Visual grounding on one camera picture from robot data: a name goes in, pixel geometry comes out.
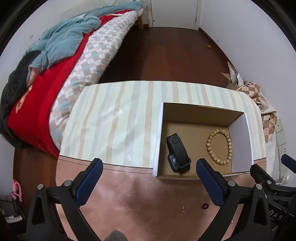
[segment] small debris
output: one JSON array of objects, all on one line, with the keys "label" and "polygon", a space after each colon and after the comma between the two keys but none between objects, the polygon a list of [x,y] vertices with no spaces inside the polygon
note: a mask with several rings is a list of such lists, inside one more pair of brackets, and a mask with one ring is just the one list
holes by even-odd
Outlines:
[{"label": "small debris", "polygon": [[203,209],[208,209],[208,208],[209,208],[209,204],[204,203],[203,206],[202,206],[202,208],[203,208]]},{"label": "small debris", "polygon": [[185,213],[187,210],[184,210],[184,206],[183,206],[183,210],[181,211],[181,213]]}]

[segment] open box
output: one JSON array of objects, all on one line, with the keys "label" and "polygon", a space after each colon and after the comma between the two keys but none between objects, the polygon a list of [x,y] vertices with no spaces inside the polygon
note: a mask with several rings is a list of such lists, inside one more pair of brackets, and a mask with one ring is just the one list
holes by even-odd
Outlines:
[{"label": "open box", "polygon": [[[208,154],[206,143],[215,129],[229,133],[233,153],[226,165],[216,164]],[[177,133],[189,158],[192,160],[188,172],[180,175],[172,171],[168,162],[166,137]],[[153,176],[167,179],[198,179],[195,165],[205,158],[215,171],[223,176],[237,175],[250,171],[253,165],[252,138],[246,115],[243,112],[193,104],[163,103],[160,107]],[[211,142],[216,156],[225,160],[228,145],[225,136],[217,134]]]}]

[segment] baseboard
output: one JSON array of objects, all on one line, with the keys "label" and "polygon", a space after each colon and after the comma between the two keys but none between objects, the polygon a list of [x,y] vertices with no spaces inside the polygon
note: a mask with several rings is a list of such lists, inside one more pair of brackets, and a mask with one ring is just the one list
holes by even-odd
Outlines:
[{"label": "baseboard", "polygon": [[220,47],[216,44],[216,42],[202,29],[202,28],[198,28],[198,31],[200,31],[211,43],[211,46],[214,47],[218,53],[221,55],[222,59],[227,63],[231,61],[229,60],[229,58],[226,56],[226,54],[222,51],[222,49],[220,49]]}]

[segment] checkered quilt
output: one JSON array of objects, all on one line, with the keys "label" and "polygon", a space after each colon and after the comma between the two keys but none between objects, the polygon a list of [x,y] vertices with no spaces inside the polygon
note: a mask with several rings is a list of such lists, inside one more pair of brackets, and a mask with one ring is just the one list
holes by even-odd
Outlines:
[{"label": "checkered quilt", "polygon": [[124,13],[104,24],[89,37],[83,54],[51,109],[49,130],[59,150],[66,124],[79,94],[85,86],[98,83],[107,65],[117,53],[123,38],[142,13],[143,9]]},{"label": "checkered quilt", "polygon": [[260,85],[256,83],[245,83],[237,91],[244,92],[260,108],[264,138],[265,142],[268,143],[272,134],[275,132],[277,122],[276,111],[260,92]]}]

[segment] wooden bead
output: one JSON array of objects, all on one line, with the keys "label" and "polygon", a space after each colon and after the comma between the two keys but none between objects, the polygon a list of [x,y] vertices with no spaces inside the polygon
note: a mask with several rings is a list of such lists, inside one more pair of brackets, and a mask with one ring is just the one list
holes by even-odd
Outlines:
[{"label": "wooden bead", "polygon": [[[227,140],[228,157],[224,161],[223,160],[220,160],[215,155],[215,153],[213,152],[213,150],[211,148],[212,139],[218,133],[221,133],[222,135],[224,135],[226,137],[226,140]],[[209,135],[209,138],[207,140],[206,146],[207,146],[207,151],[209,152],[209,155],[211,156],[211,158],[213,159],[213,161],[216,162],[217,164],[219,164],[219,165],[226,165],[226,164],[228,164],[231,161],[231,157],[232,157],[232,142],[231,142],[231,139],[230,139],[229,134],[225,130],[223,130],[223,129],[215,129],[214,131],[212,131],[212,133]]]}]

